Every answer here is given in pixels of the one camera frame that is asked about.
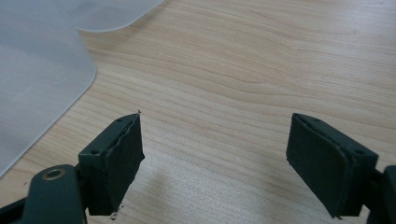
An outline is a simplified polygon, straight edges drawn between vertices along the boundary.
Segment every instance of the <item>wooden table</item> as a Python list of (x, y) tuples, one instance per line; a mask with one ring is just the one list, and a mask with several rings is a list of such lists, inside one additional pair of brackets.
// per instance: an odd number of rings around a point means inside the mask
[(96, 80), (0, 179), (0, 206), (140, 110), (147, 158), (115, 220), (90, 223), (365, 222), (331, 219), (285, 152), (298, 112), (396, 163), (395, 2), (165, 0), (80, 34)]

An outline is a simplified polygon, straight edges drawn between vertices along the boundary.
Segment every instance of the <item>screw hole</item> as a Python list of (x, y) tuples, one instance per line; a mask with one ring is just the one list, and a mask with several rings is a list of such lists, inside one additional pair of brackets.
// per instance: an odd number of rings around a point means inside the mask
[(53, 169), (51, 171), (46, 172), (43, 175), (43, 179), (45, 179), (45, 180), (54, 180), (54, 179), (57, 179), (57, 178), (63, 176), (64, 173), (65, 173), (64, 169)]
[(97, 149), (94, 149), (94, 150), (91, 150), (91, 154), (92, 155), (97, 155), (97, 154), (99, 154), (99, 150), (97, 150)]

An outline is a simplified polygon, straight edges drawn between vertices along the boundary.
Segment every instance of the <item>black rubber pad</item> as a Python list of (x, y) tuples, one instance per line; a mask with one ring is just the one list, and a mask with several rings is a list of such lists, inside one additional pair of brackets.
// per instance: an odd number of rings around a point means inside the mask
[(332, 217), (358, 216), (363, 181), (378, 155), (327, 123), (293, 114), (287, 149), (290, 165)]
[(143, 159), (139, 114), (115, 120), (78, 154), (78, 169), (90, 182), (84, 201), (92, 216), (118, 210)]

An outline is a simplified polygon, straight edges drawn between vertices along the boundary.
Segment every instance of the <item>translucent plastic mat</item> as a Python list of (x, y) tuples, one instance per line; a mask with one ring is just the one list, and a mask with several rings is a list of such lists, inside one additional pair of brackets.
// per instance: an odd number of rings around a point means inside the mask
[(115, 30), (160, 2), (0, 1), (0, 176), (92, 84), (76, 27)]

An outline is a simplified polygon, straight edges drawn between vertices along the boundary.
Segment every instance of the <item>light wood tabletop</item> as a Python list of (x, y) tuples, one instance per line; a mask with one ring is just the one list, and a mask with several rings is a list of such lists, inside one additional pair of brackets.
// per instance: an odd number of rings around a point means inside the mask
[(144, 152), (120, 211), (90, 223), (332, 219), (286, 161), (292, 113), (396, 164), (396, 2), (165, 0), (116, 32), (80, 33), (92, 86), (0, 179), (0, 206), (141, 112)]

